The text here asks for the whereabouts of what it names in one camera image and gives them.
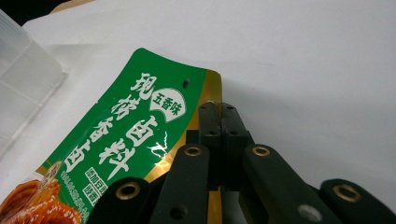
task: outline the transparent plastic box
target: transparent plastic box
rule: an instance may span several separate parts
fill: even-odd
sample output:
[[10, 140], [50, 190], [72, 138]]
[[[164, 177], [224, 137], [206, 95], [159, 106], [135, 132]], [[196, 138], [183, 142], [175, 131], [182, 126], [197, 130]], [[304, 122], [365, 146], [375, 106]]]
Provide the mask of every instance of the transparent plastic box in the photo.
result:
[[59, 63], [0, 10], [0, 156], [63, 80]]

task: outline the metal screw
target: metal screw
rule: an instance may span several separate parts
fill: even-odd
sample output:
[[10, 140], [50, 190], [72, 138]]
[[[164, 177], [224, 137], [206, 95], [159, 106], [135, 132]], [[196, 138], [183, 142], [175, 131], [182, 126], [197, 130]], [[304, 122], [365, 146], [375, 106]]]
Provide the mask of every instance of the metal screw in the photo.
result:
[[301, 204], [298, 206], [298, 212], [300, 216], [307, 219], [310, 222], [320, 222], [322, 215], [315, 207], [308, 204]]
[[202, 150], [198, 147], [189, 147], [187, 148], [184, 153], [188, 156], [199, 156], [202, 153]]
[[256, 154], [257, 156], [265, 157], [265, 156], [269, 156], [271, 154], [271, 151], [266, 147], [254, 147], [253, 153]]
[[361, 195], [346, 184], [336, 185], [332, 188], [332, 191], [334, 191], [335, 195], [350, 203], [356, 203], [361, 200]]
[[116, 191], [116, 196], [120, 200], [130, 200], [134, 197], [136, 197], [140, 192], [140, 187], [137, 183], [135, 182], [128, 182], [123, 185], [121, 185], [117, 191]]

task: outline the five-spice label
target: five-spice label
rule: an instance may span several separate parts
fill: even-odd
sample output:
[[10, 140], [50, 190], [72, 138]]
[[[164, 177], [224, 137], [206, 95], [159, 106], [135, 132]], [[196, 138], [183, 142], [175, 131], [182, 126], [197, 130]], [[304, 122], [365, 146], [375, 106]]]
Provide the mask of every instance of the five-spice label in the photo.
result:
[[[164, 158], [184, 137], [203, 100], [207, 71], [138, 49], [114, 83], [37, 169], [44, 177], [28, 183], [32, 186], [28, 197], [43, 194], [41, 189], [50, 190], [48, 200], [68, 214], [64, 216], [70, 222], [65, 223], [85, 223], [112, 183], [127, 176], [144, 178], [154, 167], [169, 166]], [[16, 191], [19, 189], [26, 187], [21, 184]], [[14, 196], [11, 193], [9, 197], [12, 201]], [[43, 220], [51, 219], [44, 212], [35, 213], [46, 218]], [[21, 217], [26, 212], [5, 216], [18, 220], [26, 218]]]

